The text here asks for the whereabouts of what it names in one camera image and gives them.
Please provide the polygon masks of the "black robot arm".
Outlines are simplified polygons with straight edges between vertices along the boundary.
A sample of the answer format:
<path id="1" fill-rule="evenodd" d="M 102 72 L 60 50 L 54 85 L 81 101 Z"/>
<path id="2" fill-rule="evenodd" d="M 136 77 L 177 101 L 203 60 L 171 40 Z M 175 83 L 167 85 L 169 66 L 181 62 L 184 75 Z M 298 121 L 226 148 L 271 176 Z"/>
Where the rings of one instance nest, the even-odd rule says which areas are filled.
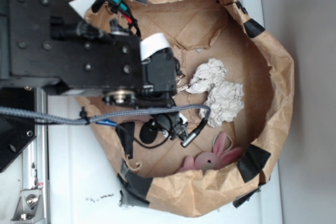
<path id="1" fill-rule="evenodd" d="M 1 87 L 172 107 L 179 63 L 169 46 L 142 59 L 142 43 L 116 23 L 89 24 L 67 0 L 1 0 Z"/>

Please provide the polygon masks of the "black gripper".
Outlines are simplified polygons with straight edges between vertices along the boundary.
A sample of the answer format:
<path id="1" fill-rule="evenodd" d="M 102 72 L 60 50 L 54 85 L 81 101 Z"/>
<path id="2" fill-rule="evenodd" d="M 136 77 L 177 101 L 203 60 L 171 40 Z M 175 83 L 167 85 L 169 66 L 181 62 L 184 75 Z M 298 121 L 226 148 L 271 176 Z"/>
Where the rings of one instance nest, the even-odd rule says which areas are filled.
<path id="1" fill-rule="evenodd" d="M 155 52 L 142 64 L 143 88 L 141 97 L 156 103 L 172 103 L 177 94 L 176 79 L 181 65 L 170 47 Z"/>

